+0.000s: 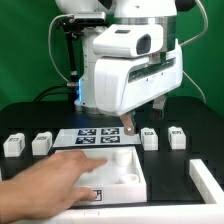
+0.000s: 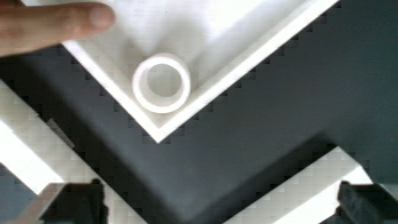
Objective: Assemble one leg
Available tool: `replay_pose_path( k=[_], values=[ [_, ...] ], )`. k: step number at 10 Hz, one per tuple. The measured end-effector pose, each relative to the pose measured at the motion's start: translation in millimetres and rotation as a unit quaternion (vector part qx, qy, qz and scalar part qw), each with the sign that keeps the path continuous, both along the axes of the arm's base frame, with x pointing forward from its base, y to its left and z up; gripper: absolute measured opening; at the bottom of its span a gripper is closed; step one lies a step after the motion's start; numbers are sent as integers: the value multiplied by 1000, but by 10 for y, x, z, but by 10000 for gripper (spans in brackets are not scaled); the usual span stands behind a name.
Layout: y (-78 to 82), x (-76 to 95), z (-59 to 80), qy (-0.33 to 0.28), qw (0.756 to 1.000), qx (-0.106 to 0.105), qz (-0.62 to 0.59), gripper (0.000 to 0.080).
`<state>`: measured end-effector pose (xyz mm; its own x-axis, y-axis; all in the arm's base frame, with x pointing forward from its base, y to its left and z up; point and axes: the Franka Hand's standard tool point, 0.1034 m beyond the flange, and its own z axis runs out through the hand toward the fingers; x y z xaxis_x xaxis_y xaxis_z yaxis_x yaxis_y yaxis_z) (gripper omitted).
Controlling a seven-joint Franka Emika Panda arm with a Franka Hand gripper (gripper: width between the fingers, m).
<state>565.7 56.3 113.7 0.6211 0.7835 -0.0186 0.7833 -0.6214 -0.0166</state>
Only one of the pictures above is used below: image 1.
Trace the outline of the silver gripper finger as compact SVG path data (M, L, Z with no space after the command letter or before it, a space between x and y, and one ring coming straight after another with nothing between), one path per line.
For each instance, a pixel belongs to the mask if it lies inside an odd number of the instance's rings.
M135 120L132 112L125 113L120 116L120 120L124 126L124 133L128 136L135 134Z
M166 95L161 95L153 101L152 118L154 120L161 120L163 118L166 99Z

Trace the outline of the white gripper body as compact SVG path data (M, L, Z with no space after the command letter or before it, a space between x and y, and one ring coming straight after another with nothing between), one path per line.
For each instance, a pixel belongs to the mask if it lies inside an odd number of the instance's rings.
M100 112L120 116L177 87L182 82L178 43L163 52L160 25L110 26L93 42L100 56L94 70L95 102Z

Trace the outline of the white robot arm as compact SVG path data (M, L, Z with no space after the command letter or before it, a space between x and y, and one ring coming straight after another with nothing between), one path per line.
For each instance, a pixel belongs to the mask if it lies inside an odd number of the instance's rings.
M131 112L149 101L163 109L182 79L176 17L196 0L55 0L69 38L80 38L84 75L77 107L118 117L135 133Z

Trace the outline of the bare human forearm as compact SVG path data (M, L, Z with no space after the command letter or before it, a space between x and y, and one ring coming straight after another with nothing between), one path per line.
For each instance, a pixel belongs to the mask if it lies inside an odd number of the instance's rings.
M0 182L0 223L10 222L12 190L8 181Z

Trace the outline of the bare human hand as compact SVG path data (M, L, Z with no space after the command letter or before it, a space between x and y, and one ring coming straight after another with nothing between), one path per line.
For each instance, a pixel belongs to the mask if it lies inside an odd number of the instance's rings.
M94 191L74 189L73 185L83 173L106 162L105 158L88 158L82 151L67 151L53 154L7 180L12 190L9 223L50 218L79 201L94 200Z

